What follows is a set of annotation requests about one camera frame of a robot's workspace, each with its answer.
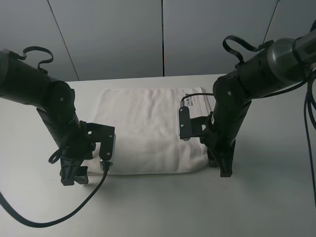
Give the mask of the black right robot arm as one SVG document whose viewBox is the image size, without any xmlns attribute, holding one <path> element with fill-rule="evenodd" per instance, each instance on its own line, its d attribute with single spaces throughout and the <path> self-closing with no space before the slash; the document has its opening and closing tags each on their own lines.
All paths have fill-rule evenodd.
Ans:
<svg viewBox="0 0 316 237">
<path fill-rule="evenodd" d="M 221 177 L 231 177 L 236 136 L 252 100 L 277 95 L 281 89 L 307 80 L 316 62 L 316 32 L 259 46 L 230 35 L 222 45 L 239 62 L 213 85 L 216 103 L 206 118 L 201 141 L 207 147 L 210 167 L 219 168 Z"/>
</svg>

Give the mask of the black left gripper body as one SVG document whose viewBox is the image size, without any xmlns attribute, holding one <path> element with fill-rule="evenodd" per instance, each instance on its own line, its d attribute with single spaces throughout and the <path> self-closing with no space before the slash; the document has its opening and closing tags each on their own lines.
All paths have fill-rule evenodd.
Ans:
<svg viewBox="0 0 316 237">
<path fill-rule="evenodd" d="M 93 137 L 93 123 L 80 121 L 76 129 L 66 133 L 58 151 L 58 159 L 67 158 L 75 160 L 93 159 L 96 149 L 96 139 Z"/>
</svg>

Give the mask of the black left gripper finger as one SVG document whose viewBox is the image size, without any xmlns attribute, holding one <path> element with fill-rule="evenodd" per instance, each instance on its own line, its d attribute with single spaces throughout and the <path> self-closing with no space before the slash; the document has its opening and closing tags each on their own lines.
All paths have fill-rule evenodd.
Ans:
<svg viewBox="0 0 316 237">
<path fill-rule="evenodd" d="M 75 182 L 80 185 L 88 184 L 87 166 L 80 166 L 75 173 Z"/>
<path fill-rule="evenodd" d="M 61 183 L 64 186 L 74 185 L 75 163 L 71 159 L 61 158 Z"/>
</svg>

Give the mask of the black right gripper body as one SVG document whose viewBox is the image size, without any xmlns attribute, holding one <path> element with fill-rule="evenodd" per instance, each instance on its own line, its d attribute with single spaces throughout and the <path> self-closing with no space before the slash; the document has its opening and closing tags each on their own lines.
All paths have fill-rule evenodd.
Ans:
<svg viewBox="0 0 316 237">
<path fill-rule="evenodd" d="M 218 162 L 223 158 L 233 158 L 235 150 L 236 126 L 228 118 L 216 118 L 215 112 L 211 112 L 206 119 L 206 137 L 200 138 L 202 144 L 211 150 L 213 157 Z"/>
</svg>

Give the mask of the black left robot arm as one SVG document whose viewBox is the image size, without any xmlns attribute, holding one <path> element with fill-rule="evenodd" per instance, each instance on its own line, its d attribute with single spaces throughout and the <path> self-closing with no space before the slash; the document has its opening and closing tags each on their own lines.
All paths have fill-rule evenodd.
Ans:
<svg viewBox="0 0 316 237">
<path fill-rule="evenodd" d="M 22 60 L 12 51 L 1 51 L 1 98 L 36 108 L 58 146 L 48 161 L 60 162 L 64 186 L 88 184 L 87 166 L 82 163 L 92 158 L 96 145 L 89 137 L 87 123 L 77 117 L 75 91 L 66 82 L 49 77 L 44 69 Z"/>
</svg>

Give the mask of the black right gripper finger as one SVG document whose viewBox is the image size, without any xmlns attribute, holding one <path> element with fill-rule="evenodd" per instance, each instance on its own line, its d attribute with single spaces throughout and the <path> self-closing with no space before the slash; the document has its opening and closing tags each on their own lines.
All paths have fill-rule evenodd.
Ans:
<svg viewBox="0 0 316 237">
<path fill-rule="evenodd" d="M 233 174 L 232 165 L 233 159 L 232 158 L 223 158 L 218 161 L 219 168 L 220 168 L 220 177 L 231 177 Z"/>
<path fill-rule="evenodd" d="M 213 153 L 211 150 L 208 151 L 208 162 L 209 162 L 209 167 L 211 168 L 218 168 L 219 164 L 216 161 L 216 159 L 213 157 Z"/>
</svg>

